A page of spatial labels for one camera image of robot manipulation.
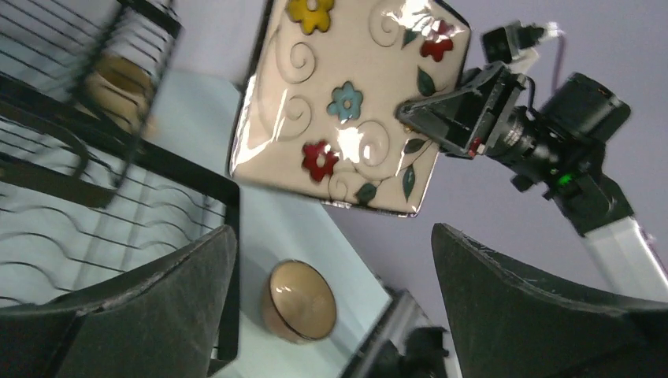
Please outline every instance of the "blue flower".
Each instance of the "blue flower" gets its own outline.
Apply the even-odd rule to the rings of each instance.
[[[353,83],[347,81],[342,87],[335,88],[332,91],[332,102],[327,106],[327,113],[332,116],[338,116],[341,123],[348,120],[357,120],[362,113],[362,100],[364,96],[360,91],[356,91]]]

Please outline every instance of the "black wire dish rack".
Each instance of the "black wire dish rack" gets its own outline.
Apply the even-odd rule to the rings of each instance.
[[[222,224],[240,235],[232,181],[143,140],[180,33],[173,1],[92,3],[0,0],[0,312],[96,285]],[[212,373],[237,352],[238,258],[219,332]]]

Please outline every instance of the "white table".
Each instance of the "white table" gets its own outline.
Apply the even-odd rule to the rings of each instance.
[[[227,81],[173,71],[155,107],[154,143],[225,174],[239,92]],[[317,202],[242,186],[242,316],[239,357],[220,378],[335,378],[389,296]],[[336,296],[339,322],[325,341],[296,346],[269,334],[259,313],[261,286],[284,259],[311,264]]]

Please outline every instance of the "red flower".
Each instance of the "red flower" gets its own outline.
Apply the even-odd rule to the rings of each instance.
[[[317,144],[307,143],[302,152],[304,153],[302,168],[310,172],[314,181],[320,183],[325,176],[334,174],[334,164],[339,162],[339,157],[331,151],[327,141],[321,140]]]
[[[434,61],[442,61],[446,51],[452,51],[455,44],[450,39],[450,34],[454,27],[447,24],[444,20],[438,20],[432,26],[432,30],[422,43],[420,55],[422,57],[432,56]]]

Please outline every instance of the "tan bowl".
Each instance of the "tan bowl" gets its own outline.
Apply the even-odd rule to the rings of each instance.
[[[336,301],[321,274],[301,261],[283,261],[262,295],[267,328],[291,343],[325,339],[336,324]]]
[[[86,88],[93,101],[126,132],[137,131],[154,90],[150,76],[141,67],[113,55],[107,55],[97,63],[95,72],[86,79]],[[153,117],[149,117],[142,136],[150,138],[156,131]]]

